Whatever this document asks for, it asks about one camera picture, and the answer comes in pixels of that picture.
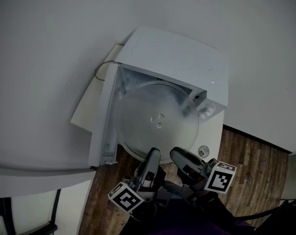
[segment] black cable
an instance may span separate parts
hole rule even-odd
[[[97,72],[99,71],[99,69],[101,68],[102,65],[104,65],[104,64],[106,64],[106,63],[112,63],[112,62],[114,62],[114,60],[106,61],[106,62],[100,64],[97,68],[95,68],[95,70],[94,70],[94,72],[93,72],[93,73],[94,73],[94,77],[95,77],[96,79],[100,80],[100,81],[104,81],[104,79],[101,79],[101,78],[98,78],[98,77],[97,77]]]
[[[16,235],[12,215],[11,198],[0,198],[0,208],[0,213],[4,221],[6,233],[8,235]]]
[[[55,199],[54,199],[54,204],[53,204],[53,209],[52,209],[52,215],[51,215],[51,221],[50,223],[54,224],[55,223],[55,217],[56,217],[56,211],[58,209],[58,203],[60,199],[60,193],[61,189],[58,189],[56,191]]]
[[[256,219],[256,218],[261,218],[261,217],[265,217],[267,215],[272,214],[274,211],[276,211],[278,209],[278,207],[268,210],[268,211],[264,211],[261,213],[257,213],[254,215],[249,215],[249,216],[242,216],[242,217],[236,217],[236,220],[238,221],[242,221],[242,220],[252,220],[252,219]]]

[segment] white wall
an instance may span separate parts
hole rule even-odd
[[[76,235],[85,210],[93,179],[62,188],[55,217],[56,235]],[[56,191],[12,197],[12,216],[17,234],[28,232],[51,220]],[[5,235],[0,216],[0,235]]]
[[[288,175],[283,199],[296,199],[296,156],[289,158]]]
[[[84,168],[69,119],[92,70],[138,25],[229,56],[225,124],[296,151],[296,0],[0,0],[0,165]]]

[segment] power cord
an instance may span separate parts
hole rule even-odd
[[[106,64],[106,63],[112,63],[112,62],[114,62],[114,60],[106,61],[106,62],[100,64],[97,68],[95,68],[95,70],[94,70],[94,72],[93,72],[94,77],[95,77],[96,79],[100,80],[100,81],[104,81],[104,79],[101,79],[101,78],[97,77],[97,72],[99,71],[99,69],[101,68],[102,65],[104,65],[104,64]]]

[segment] robotic arm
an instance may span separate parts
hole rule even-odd
[[[125,177],[123,182],[108,194],[109,199],[130,214],[143,202],[157,203],[166,208],[172,192],[167,190],[164,182],[165,172],[159,166],[160,157],[160,151],[152,148],[134,177]],[[226,193],[236,172],[235,166],[217,162],[216,159],[206,163],[179,147],[171,150],[170,157],[177,165],[177,175],[183,182],[183,187],[175,193],[194,207],[205,190]]]

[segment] white microwave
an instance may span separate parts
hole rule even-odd
[[[227,107],[227,58],[208,45],[141,26],[114,61],[97,104],[90,166],[116,163],[115,109],[127,91],[144,82],[162,80],[180,87],[194,101],[200,124]]]

